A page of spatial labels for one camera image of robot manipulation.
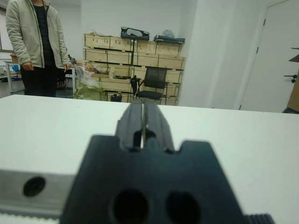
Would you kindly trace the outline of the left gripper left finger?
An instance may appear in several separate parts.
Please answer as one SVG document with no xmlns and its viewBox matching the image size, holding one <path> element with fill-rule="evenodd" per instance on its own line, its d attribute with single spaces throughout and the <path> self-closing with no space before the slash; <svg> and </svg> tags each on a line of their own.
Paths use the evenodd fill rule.
<svg viewBox="0 0 299 224">
<path fill-rule="evenodd" d="M 142 138 L 142 101 L 133 101 L 117 122 L 116 137 L 120 148 L 127 152 L 141 150 Z"/>
</svg>

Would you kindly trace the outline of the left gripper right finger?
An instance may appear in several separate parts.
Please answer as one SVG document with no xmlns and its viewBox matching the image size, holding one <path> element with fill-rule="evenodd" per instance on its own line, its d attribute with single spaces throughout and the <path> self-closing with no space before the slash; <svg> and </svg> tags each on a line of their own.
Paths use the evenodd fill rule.
<svg viewBox="0 0 299 224">
<path fill-rule="evenodd" d="M 155 138 L 162 151 L 174 153 L 171 129 L 158 105 L 146 99 L 143 106 L 145 140 Z"/>
</svg>

